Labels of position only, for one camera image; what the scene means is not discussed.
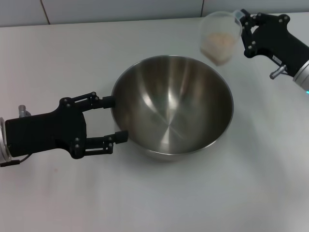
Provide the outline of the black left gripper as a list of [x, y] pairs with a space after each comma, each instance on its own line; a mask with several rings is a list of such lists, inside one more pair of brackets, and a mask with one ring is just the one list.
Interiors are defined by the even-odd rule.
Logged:
[[6, 143], [12, 157], [64, 149], [74, 159], [85, 155], [86, 122], [83, 112], [115, 107], [115, 97], [100, 98], [96, 92], [65, 101], [46, 114], [5, 121]]

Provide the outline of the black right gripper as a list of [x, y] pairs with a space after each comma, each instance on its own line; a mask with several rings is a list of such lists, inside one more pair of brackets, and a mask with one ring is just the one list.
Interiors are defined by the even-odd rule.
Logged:
[[290, 17], [286, 14], [251, 15], [245, 9], [240, 12], [243, 13], [240, 22], [244, 55], [247, 58], [266, 56], [278, 66], [284, 66], [288, 75], [296, 75], [309, 60], [309, 47], [288, 31]]

